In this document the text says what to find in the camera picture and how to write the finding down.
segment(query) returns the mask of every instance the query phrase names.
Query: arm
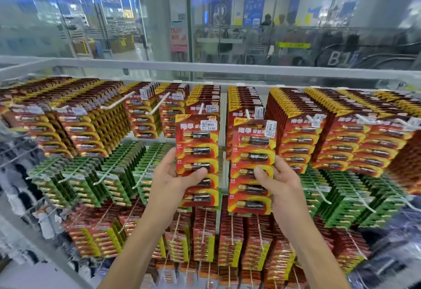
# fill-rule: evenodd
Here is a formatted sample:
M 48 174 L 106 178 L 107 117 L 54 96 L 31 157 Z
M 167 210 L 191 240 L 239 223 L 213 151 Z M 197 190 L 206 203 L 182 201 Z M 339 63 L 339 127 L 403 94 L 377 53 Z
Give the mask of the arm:
M 258 182 L 272 192 L 272 210 L 282 233 L 294 248 L 312 289 L 349 289 L 334 255 L 314 225 L 298 175 L 276 156 L 274 179 L 260 167 L 254 169 Z
M 98 289 L 139 289 L 159 238 L 173 220 L 187 187 L 199 183 L 208 173 L 204 168 L 187 177 L 177 177 L 172 148 L 155 169 L 148 205 L 137 227 L 115 259 Z

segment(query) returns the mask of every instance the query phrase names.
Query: display rack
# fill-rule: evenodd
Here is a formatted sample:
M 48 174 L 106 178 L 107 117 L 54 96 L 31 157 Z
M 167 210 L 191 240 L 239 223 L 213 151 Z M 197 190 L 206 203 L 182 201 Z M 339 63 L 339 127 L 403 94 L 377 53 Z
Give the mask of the display rack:
M 377 80 L 378 84 L 382 84 L 386 89 L 405 89 L 406 85 L 421 87 L 421 71 L 396 71 L 396 70 L 357 70 L 357 69 L 340 69 L 340 68 L 308 68 L 308 67 L 278 67 L 278 66 L 259 66 L 259 65 L 234 65 L 234 64 L 207 64 L 207 63 L 183 63 L 183 62 L 139 62 L 139 61 L 112 61 L 102 59 L 71 59 L 71 58 L 46 58 L 46 57 L 13 57 L 0 56 L 0 64 L 11 64 L 6 68 L 0 69 L 0 82 L 10 79 L 19 80 L 26 77 L 30 73 L 37 73 L 39 76 L 50 75 L 51 70 L 55 67 L 62 68 L 98 68 L 98 73 L 94 75 L 99 79 L 121 79 L 123 81 L 158 81 L 158 82 L 182 82 L 187 83 L 191 87 L 199 84 L 213 84 L 221 86 L 221 128 L 225 128 L 226 106 L 227 106 L 227 90 L 228 86 L 253 86 L 261 95 L 263 100 L 267 99 L 269 89 L 273 87 L 283 87 L 283 77 L 294 77 L 298 84 L 311 81 L 314 78 L 335 78 L 335 79 L 353 79 L 355 80 L 355 88 L 374 90 L 375 87 L 366 87 L 359 84 L 359 80 Z M 112 77 L 110 74 L 103 73 L 103 69 L 129 69 L 129 70 L 148 70 L 150 75 L 152 71 L 156 71 L 157 79 L 145 77 Z M 177 80 L 170 73 L 162 73 L 161 71 L 189 72 L 188 80 Z M 199 73 L 223 73 L 223 81 L 203 80 Z M 248 74 L 254 75 L 254 81 L 238 82 L 230 81 L 230 74 Z M 267 84 L 263 75 L 274 75 L 277 77 L 276 84 Z M 225 146 L 225 131 L 220 131 L 219 146 Z M 126 139 L 135 139 L 130 135 Z M 175 143 L 175 139 L 164 138 L 157 139 L 141 139 L 145 143 Z M 224 179 L 222 187 L 228 186 L 228 162 L 224 160 Z M 36 248 L 43 257 L 53 262 L 59 269 L 71 277 L 80 287 L 91 288 L 91 285 L 83 280 L 74 270 L 67 265 L 66 256 L 52 250 L 40 234 L 29 226 L 20 221 L 19 217 L 14 215 L 6 201 L 0 199 L 0 222 L 5 222 L 15 232 L 20 234 L 22 238 L 27 239 L 34 248 Z M 395 288 L 404 288 L 396 284 Z

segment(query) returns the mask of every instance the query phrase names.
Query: poster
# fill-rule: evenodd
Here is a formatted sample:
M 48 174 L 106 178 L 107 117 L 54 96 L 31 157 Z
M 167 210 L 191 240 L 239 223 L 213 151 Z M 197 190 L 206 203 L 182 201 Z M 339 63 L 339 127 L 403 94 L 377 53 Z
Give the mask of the poster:
M 231 0 L 212 0 L 210 8 L 213 25 L 231 25 Z
M 260 25 L 264 0 L 244 0 L 243 25 Z
M 183 21 L 171 23 L 171 52 L 187 52 L 187 27 Z

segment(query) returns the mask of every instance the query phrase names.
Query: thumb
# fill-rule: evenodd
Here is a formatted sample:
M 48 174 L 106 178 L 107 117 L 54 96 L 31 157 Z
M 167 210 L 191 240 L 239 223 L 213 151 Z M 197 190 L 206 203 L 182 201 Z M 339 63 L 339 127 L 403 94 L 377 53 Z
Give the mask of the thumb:
M 201 168 L 192 172 L 187 177 L 182 178 L 182 185 L 184 188 L 188 188 L 194 185 L 197 185 L 205 176 L 208 174 L 208 170 L 206 168 Z
M 254 168 L 254 176 L 256 177 L 257 181 L 260 185 L 265 187 L 267 190 L 274 192 L 276 185 L 279 184 L 274 179 L 271 179 L 259 166 Z

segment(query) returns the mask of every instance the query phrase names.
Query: hand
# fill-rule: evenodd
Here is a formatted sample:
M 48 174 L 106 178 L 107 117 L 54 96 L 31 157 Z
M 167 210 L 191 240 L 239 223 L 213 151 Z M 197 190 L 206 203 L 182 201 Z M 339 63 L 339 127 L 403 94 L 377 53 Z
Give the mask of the hand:
M 273 215 L 288 239 L 301 231 L 300 224 L 313 224 L 300 177 L 281 157 L 275 157 L 274 179 L 260 167 L 255 167 L 254 175 L 260 185 L 271 191 Z
M 175 159 L 176 149 L 171 148 L 155 168 L 149 201 L 144 213 L 155 220 L 158 219 L 165 225 L 164 228 L 173 220 L 186 188 L 197 185 L 208 174 L 206 168 L 201 168 L 189 176 L 177 177 L 176 167 L 173 165 Z

